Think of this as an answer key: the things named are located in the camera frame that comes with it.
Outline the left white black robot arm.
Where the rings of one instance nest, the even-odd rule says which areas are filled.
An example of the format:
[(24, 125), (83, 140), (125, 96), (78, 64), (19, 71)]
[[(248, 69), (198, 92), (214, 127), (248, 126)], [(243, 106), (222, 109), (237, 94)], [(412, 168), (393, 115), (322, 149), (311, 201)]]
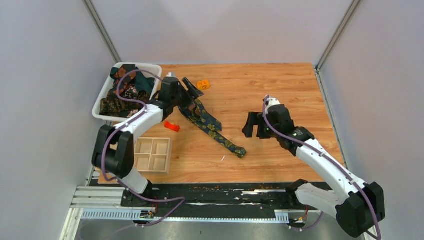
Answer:
[(176, 107), (190, 107), (204, 93), (186, 77), (178, 80), (166, 76), (160, 90), (143, 105), (140, 112), (114, 126), (103, 125), (97, 135), (91, 163), (94, 167), (114, 175), (134, 192), (140, 206), (153, 201), (150, 182), (135, 168), (135, 141), (152, 127), (163, 122)]

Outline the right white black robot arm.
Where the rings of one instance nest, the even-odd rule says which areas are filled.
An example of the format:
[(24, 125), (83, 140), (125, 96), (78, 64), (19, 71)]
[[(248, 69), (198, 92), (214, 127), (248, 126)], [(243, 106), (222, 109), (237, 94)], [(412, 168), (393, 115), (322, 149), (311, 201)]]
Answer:
[(383, 188), (367, 183), (335, 160), (305, 127), (296, 126), (283, 104), (265, 105), (262, 112), (249, 112), (242, 133), (247, 138), (275, 138), (280, 146), (318, 173), (330, 191), (299, 179), (287, 187), (286, 204), (292, 209), (311, 206), (336, 219), (353, 238), (369, 233), (386, 217)]

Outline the navy yellow floral tie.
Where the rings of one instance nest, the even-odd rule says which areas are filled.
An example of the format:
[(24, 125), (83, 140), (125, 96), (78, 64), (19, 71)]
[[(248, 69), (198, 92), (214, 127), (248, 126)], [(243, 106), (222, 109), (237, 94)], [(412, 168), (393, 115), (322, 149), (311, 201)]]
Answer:
[(218, 142), (221, 146), (229, 150), (236, 157), (240, 159), (244, 158), (247, 155), (247, 150), (241, 146), (237, 146), (221, 134), (222, 123), (206, 110), (203, 103), (201, 106), (201, 110), (201, 116), (184, 116), (183, 114), (182, 115), (189, 122), (198, 127), (209, 137)]

